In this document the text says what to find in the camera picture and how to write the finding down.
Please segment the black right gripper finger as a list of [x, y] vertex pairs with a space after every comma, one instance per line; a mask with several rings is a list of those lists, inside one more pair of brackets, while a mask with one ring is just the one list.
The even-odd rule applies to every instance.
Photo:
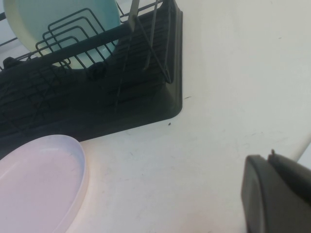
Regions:
[[296, 161], [248, 155], [241, 198], [249, 233], [311, 231], [311, 171]]

